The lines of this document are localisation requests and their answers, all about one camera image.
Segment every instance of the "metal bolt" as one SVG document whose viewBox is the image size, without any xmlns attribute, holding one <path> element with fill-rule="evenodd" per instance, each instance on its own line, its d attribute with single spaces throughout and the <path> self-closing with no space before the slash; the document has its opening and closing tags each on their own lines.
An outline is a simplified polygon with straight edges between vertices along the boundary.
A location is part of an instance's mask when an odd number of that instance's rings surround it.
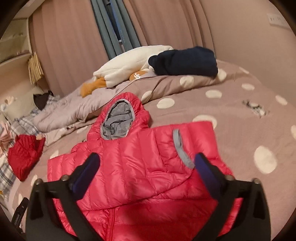
<svg viewBox="0 0 296 241">
<path fill-rule="evenodd" d="M 61 180 L 64 181 L 68 181 L 69 180 L 69 175 L 62 175 Z"/>
<path fill-rule="evenodd" d="M 235 180 L 234 176 L 232 176 L 232 175 L 225 175 L 225 179 L 228 180 L 228 181 L 234 181 Z"/>
<path fill-rule="evenodd" d="M 36 185 L 39 185 L 40 183 L 42 183 L 43 182 L 43 180 L 41 179 L 41 178 L 38 178 L 36 181 L 35 181 L 35 184 Z"/>
<path fill-rule="evenodd" d="M 261 183 L 261 181 L 259 180 L 259 178 L 254 178 L 252 181 L 254 183 L 256 183 L 256 184 L 260 184 Z"/>
</svg>

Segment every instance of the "wall outlet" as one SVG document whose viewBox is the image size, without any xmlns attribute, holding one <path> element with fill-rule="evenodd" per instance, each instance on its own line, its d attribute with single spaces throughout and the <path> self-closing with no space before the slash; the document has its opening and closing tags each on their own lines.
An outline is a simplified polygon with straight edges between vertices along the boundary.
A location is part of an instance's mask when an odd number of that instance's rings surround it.
<svg viewBox="0 0 296 241">
<path fill-rule="evenodd" d="M 267 17 L 270 25 L 276 25 L 276 26 L 291 29 L 290 25 L 281 14 L 268 13 Z"/>
</svg>

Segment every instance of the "jacket zipper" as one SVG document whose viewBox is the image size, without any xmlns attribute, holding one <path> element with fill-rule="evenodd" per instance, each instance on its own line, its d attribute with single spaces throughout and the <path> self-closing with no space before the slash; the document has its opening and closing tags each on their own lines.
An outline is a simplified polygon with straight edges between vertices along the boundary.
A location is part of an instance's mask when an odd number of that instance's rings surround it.
<svg viewBox="0 0 296 241">
<path fill-rule="evenodd" d="M 109 210 L 109 224 L 107 229 L 106 241 L 112 241 L 113 227 L 115 222 L 115 208 Z"/>
</svg>

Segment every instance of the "gray hood lining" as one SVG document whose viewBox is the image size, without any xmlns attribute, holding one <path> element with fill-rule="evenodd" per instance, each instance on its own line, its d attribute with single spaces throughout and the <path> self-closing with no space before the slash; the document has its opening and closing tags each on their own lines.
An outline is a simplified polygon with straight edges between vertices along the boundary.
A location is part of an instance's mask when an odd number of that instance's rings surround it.
<svg viewBox="0 0 296 241">
<path fill-rule="evenodd" d="M 101 124 L 101 137 L 105 140 L 126 137 L 135 118 L 135 112 L 130 102 L 126 99 L 117 100 L 110 107 Z"/>
</svg>

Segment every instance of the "puffer jacket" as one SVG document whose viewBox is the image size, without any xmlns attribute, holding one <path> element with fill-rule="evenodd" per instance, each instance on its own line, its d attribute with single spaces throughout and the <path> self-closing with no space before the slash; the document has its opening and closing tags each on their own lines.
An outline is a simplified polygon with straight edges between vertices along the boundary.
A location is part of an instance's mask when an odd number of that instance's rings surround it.
<svg viewBox="0 0 296 241">
<path fill-rule="evenodd" d="M 217 202 L 194 169 L 203 152 L 224 174 L 210 122 L 149 128 L 149 113 L 132 93 L 110 101 L 87 135 L 69 154 L 48 161 L 48 181 L 71 174 L 91 152 L 101 165 L 78 205 L 104 240 L 192 240 Z M 58 200 L 65 229 L 74 234 Z M 227 233 L 240 206 L 236 200 L 221 234 Z"/>
</svg>

